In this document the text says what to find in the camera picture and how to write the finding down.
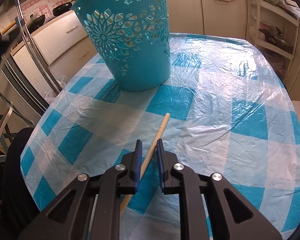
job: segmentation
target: drawer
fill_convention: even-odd
[[[44,59],[50,65],[85,37],[87,37],[87,33],[73,12],[48,25],[33,39]]]
[[[90,38],[86,37],[61,55],[49,68],[55,78],[58,78],[60,75],[65,75],[66,82],[68,83],[97,53],[98,51],[92,44]]]

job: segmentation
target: metal pole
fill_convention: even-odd
[[[38,67],[40,73],[43,75],[44,79],[47,81],[47,83],[50,85],[50,87],[52,88],[52,90],[58,95],[61,91],[62,91],[62,87],[59,85],[58,81],[56,80],[56,78],[54,77],[54,75],[51,73],[50,69],[48,66],[45,66],[44,63],[42,62],[42,59],[40,58],[40,52],[38,51],[30,33],[28,28],[26,27],[23,15],[22,15],[22,11],[21,11],[21,7],[20,7],[20,2],[19,0],[15,0],[15,4],[17,7],[17,11],[19,14],[19,17],[16,17],[16,22],[19,22],[18,27],[21,29],[21,33],[22,33],[22,39],[32,57],[32,59],[34,60],[36,66]],[[53,85],[53,83],[51,82],[51,80],[49,79],[49,77],[47,76],[47,74],[45,73],[45,71],[43,70],[45,69],[46,72],[48,73],[49,77],[51,78],[51,80],[53,81],[53,83],[55,84],[55,86]]]
[[[29,53],[30,53],[30,55],[31,55],[34,63],[36,64],[37,68],[39,69],[40,73],[42,74],[42,76],[44,77],[44,79],[47,81],[47,83],[49,84],[49,86],[51,87],[51,89],[58,95],[59,91],[55,88],[55,86],[53,85],[53,83],[51,82],[51,80],[49,79],[49,77],[47,76],[47,74],[45,73],[45,71],[42,69],[42,67],[41,67],[41,65],[40,65],[37,57],[35,56],[32,48],[28,44],[26,36],[25,36],[25,34],[24,34],[23,30],[22,30],[20,19],[19,19],[18,16],[16,17],[16,24],[21,29],[22,39],[23,39],[23,41],[25,43],[25,46],[28,49],[28,51],[29,51]]]

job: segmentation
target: table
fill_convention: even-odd
[[[165,149],[197,173],[223,174],[286,239],[300,220],[300,124],[287,91],[247,41],[170,38],[171,76],[155,89],[122,91],[98,54],[72,78],[22,153],[29,192],[42,210],[78,174],[120,163],[137,139],[145,155],[169,112]],[[161,193],[154,158],[120,239],[179,239],[179,223],[178,196]]]

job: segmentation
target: wok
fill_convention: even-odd
[[[64,14],[65,12],[67,11],[70,11],[71,10],[71,6],[72,6],[72,1],[70,2],[66,2],[64,4],[60,4],[58,5],[57,7],[55,7],[53,10],[52,10],[52,14],[57,17],[61,14]]]
[[[29,25],[27,26],[29,33],[31,34],[35,30],[39,29],[39,27],[41,27],[44,24],[45,20],[46,20],[46,16],[42,14],[36,19],[34,19],[32,22],[30,22]]]
[[[265,29],[259,29],[259,31],[261,31],[266,36],[266,41],[268,43],[277,46],[278,48],[291,54],[293,52],[293,47],[281,38],[280,33],[282,32],[279,32],[278,28],[276,29],[278,31],[278,35],[275,35],[271,33],[271,31]]]

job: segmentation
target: wooden chopstick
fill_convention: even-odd
[[[143,176],[143,174],[145,173],[151,159],[152,159],[152,156],[153,156],[153,153],[154,153],[154,150],[157,146],[157,140],[159,140],[161,137],[162,137],[162,134],[164,132],[164,129],[166,128],[166,125],[169,121],[169,118],[170,118],[170,114],[169,113],[166,113],[166,115],[164,116],[164,119],[162,120],[161,124],[160,124],[160,127],[158,129],[158,132],[150,146],[150,149],[148,150],[148,153],[146,155],[146,158],[145,160],[143,161],[142,165],[141,165],[141,171],[140,171],[140,180]],[[128,206],[131,198],[132,198],[133,195],[126,195],[124,200],[122,201],[121,205],[120,205],[120,217],[122,216],[122,214],[124,213],[124,210],[126,209],[126,207]]]

